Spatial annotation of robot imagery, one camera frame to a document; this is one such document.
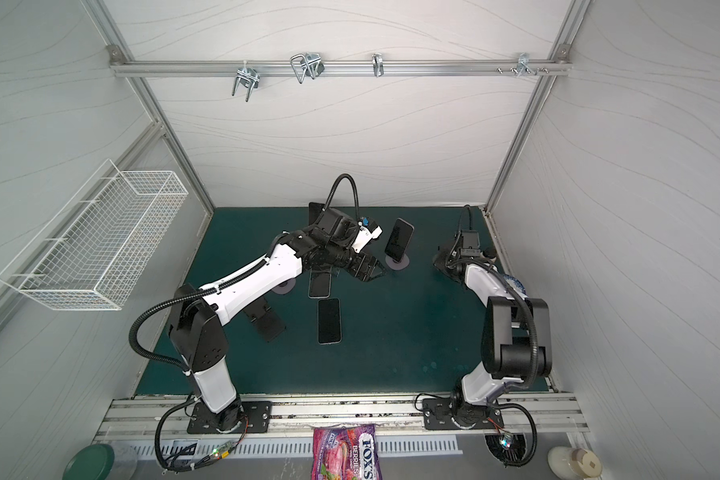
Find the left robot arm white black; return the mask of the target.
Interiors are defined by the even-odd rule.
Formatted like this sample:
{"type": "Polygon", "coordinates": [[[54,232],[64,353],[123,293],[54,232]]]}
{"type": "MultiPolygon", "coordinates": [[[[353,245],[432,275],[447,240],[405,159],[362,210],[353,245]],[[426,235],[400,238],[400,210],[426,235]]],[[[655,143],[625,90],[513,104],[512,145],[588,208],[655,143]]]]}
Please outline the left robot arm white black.
{"type": "Polygon", "coordinates": [[[226,363],[225,325],[245,310],[255,321],[264,321],[265,314],[257,310],[264,305],[265,294],[306,270],[337,267],[362,282],[381,276],[378,260],[364,250],[381,233],[381,226],[371,218],[351,218],[324,207],[315,223],[280,233],[266,253],[248,265],[200,289],[184,285],[173,298],[147,309],[130,328],[129,346],[143,358],[180,369],[209,415],[211,428],[230,432],[242,421],[244,407],[226,363]],[[138,340],[140,327],[164,309],[170,312],[175,358],[150,351],[138,340]]]}

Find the phone silver edge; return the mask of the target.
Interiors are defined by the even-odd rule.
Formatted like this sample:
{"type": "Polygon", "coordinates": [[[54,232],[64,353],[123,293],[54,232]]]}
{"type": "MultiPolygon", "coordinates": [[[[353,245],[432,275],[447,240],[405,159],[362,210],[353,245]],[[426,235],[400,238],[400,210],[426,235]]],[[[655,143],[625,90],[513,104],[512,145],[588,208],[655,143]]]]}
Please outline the phone silver edge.
{"type": "Polygon", "coordinates": [[[331,295],[333,274],[330,269],[312,270],[308,287],[311,299],[327,299],[331,295]]]}

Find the phone black landscape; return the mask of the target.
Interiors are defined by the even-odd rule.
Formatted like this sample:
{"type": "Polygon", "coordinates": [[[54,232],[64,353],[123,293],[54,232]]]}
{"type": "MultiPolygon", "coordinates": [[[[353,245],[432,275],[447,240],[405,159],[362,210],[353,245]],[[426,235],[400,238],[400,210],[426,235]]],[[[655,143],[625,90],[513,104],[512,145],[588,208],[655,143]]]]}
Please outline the phone black landscape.
{"type": "Polygon", "coordinates": [[[317,338],[320,345],[337,344],[342,340],[341,308],[337,298],[318,301],[317,338]]]}

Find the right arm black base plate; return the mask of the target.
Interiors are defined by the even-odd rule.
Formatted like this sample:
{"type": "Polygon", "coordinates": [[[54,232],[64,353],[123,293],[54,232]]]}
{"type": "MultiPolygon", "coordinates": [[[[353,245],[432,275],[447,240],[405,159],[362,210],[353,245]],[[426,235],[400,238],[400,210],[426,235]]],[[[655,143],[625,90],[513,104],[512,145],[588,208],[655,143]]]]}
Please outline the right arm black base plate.
{"type": "Polygon", "coordinates": [[[504,424],[496,410],[468,403],[452,406],[449,399],[426,397],[420,401],[424,428],[428,431],[488,430],[502,432],[504,424]]]}

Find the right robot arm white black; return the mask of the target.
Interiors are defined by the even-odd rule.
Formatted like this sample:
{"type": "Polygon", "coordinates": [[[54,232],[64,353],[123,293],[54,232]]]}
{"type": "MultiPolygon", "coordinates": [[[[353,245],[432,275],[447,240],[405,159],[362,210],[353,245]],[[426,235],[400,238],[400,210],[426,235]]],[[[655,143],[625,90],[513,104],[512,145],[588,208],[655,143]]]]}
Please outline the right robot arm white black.
{"type": "Polygon", "coordinates": [[[452,422],[472,429],[497,416],[501,396],[526,391],[550,374],[549,308],[499,271],[481,250],[475,230],[459,229],[438,249],[433,265],[484,306],[479,363],[457,381],[449,401],[452,422]]]}

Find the black folding phone stand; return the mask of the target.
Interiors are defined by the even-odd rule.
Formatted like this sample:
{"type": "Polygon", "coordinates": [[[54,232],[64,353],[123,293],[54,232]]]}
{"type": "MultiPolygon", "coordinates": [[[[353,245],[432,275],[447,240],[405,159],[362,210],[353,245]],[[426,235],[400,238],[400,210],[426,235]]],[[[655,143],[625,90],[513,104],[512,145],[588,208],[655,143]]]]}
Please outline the black folding phone stand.
{"type": "Polygon", "coordinates": [[[267,343],[272,342],[286,330],[286,324],[272,309],[264,296],[243,309],[258,335],[267,343]]]}

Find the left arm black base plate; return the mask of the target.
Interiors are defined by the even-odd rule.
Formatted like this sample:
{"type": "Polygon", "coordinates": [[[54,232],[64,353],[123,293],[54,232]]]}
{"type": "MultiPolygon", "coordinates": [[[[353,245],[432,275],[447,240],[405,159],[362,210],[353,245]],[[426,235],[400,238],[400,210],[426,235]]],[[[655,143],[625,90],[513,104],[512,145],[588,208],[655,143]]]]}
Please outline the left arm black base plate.
{"type": "Polygon", "coordinates": [[[200,435],[266,433],[271,409],[269,401],[242,401],[214,413],[200,402],[193,407],[187,432],[200,435]]]}

